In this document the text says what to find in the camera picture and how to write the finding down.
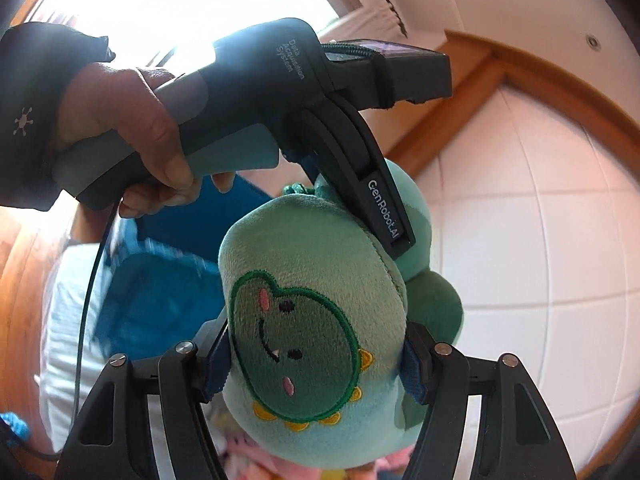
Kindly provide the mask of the black left sleeve forearm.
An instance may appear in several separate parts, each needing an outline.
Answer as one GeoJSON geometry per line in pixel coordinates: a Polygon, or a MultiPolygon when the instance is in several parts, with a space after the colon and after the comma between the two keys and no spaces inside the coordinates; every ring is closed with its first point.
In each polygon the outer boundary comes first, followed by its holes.
{"type": "Polygon", "coordinates": [[[109,63],[108,38],[60,24],[30,22],[1,39],[1,203],[46,211],[61,188],[51,176],[56,111],[87,65],[109,63]]]}

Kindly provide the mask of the person's left hand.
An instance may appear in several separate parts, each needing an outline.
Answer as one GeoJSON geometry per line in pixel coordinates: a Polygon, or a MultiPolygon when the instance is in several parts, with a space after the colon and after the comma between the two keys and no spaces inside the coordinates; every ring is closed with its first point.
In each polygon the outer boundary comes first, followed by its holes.
{"type": "Polygon", "coordinates": [[[154,93],[172,78],[163,68],[91,63],[74,76],[58,103],[50,140],[53,156],[81,140],[115,130],[156,179],[126,189],[119,202],[122,218],[156,214],[200,196],[202,181],[193,177],[186,163],[178,125],[154,93]]]}

